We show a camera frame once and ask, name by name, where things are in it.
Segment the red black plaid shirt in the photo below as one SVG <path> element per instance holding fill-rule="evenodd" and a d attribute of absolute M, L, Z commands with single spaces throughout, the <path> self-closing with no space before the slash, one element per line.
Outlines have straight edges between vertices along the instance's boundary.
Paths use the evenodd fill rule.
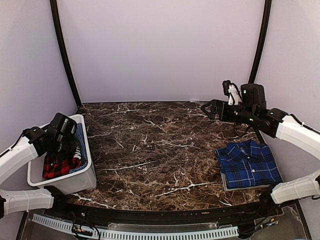
<path fill-rule="evenodd" d="M 44 158 L 42 177 L 46 180 L 54 179 L 69 174 L 82 165 L 81 158 L 69 157 L 62 162 L 51 159 L 48 155 Z"/>

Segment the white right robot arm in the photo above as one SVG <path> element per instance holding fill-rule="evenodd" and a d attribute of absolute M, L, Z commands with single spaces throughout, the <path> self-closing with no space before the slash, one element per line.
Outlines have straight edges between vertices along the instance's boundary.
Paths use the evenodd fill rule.
<path fill-rule="evenodd" d="M 286 141 L 315 158 L 320 157 L 320 133 L 299 121 L 294 114 L 278 108 L 267 109 L 264 87 L 247 83 L 237 87 L 230 80 L 222 83 L 227 101 L 213 99 L 201 106 L 209 119 L 247 124 L 266 135 Z M 266 217 L 275 204 L 303 199 L 320 194 L 320 172 L 316 170 L 307 176 L 279 183 L 270 191 L 270 197 L 255 205 L 255 213 Z"/>

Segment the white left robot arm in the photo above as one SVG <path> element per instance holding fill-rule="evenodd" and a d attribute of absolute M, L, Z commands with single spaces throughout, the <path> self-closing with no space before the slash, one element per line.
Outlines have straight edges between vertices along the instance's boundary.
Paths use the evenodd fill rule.
<path fill-rule="evenodd" d="M 40 128 L 34 126 L 22 131 L 18 140 L 0 154 L 0 182 L 5 182 L 27 163 L 48 155 L 53 163 L 60 163 L 72 156 L 78 140 L 75 137 L 77 122 L 57 113 L 53 120 Z M 62 199 L 55 199 L 59 190 L 54 186 L 36 190 L 0 191 L 0 217 L 16 212 L 51 209 L 60 218 L 67 218 L 70 206 Z"/>

